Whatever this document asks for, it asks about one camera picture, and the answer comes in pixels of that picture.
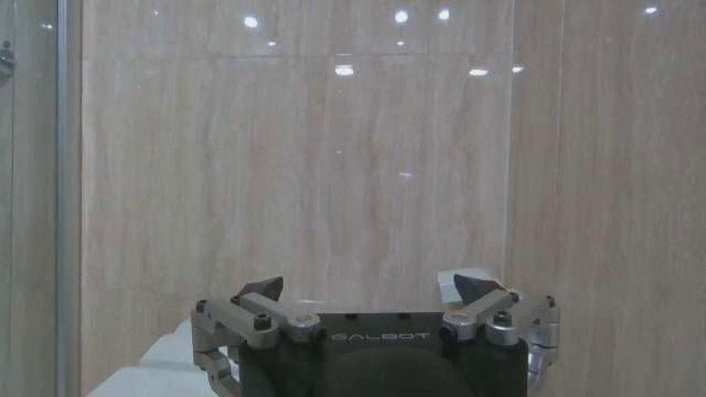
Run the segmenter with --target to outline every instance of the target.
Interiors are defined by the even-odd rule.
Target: screw
[[[500,310],[494,316],[492,316],[492,322],[500,327],[509,327],[512,325],[512,315]]]
[[[265,329],[269,329],[270,326],[272,326],[272,317],[269,317],[264,313],[254,316],[254,321],[252,324],[252,327],[254,327],[254,331],[264,331]]]
[[[206,306],[206,300],[202,299],[198,302],[196,302],[196,313],[202,313],[202,309]]]

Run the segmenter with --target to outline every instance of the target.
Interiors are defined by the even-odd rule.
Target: beige marble tile
[[[517,3],[514,15],[513,64],[521,70],[512,80],[505,276],[512,285],[533,285],[540,274],[553,289],[563,0]]]
[[[290,0],[214,0],[208,49],[217,55],[298,52],[300,4]]]
[[[429,2],[429,53],[469,54],[488,61],[512,45],[510,0]]]
[[[428,31],[424,0],[301,0],[304,55],[422,54]]]
[[[509,32],[501,50],[429,57],[433,18],[421,1],[217,1],[206,54],[85,56],[83,391],[188,315],[158,297],[284,275],[285,300],[436,309],[440,269],[500,272]],[[165,305],[153,328],[143,304]]]
[[[83,395],[115,368],[137,364],[138,357],[155,339],[163,333],[173,332],[186,318],[184,313],[188,313],[194,299],[133,289],[83,289]]]
[[[509,79],[500,67],[472,77],[473,68],[472,57],[429,58],[428,212],[421,220],[429,232],[421,255],[428,273],[478,266],[500,275]]]
[[[706,8],[688,1],[649,14],[636,1],[567,0],[556,97],[556,64],[537,58],[555,56],[556,28],[540,10],[517,9],[517,34],[536,38],[518,42],[516,99],[531,99],[513,104],[512,132],[545,143],[525,143],[512,167],[506,274],[532,289],[553,285],[564,302],[568,350],[547,395],[701,395]],[[556,110],[536,104],[543,90]],[[547,187],[540,205],[531,182],[549,186],[532,176],[544,173],[556,192]]]
[[[214,0],[85,0],[83,59],[206,54]]]

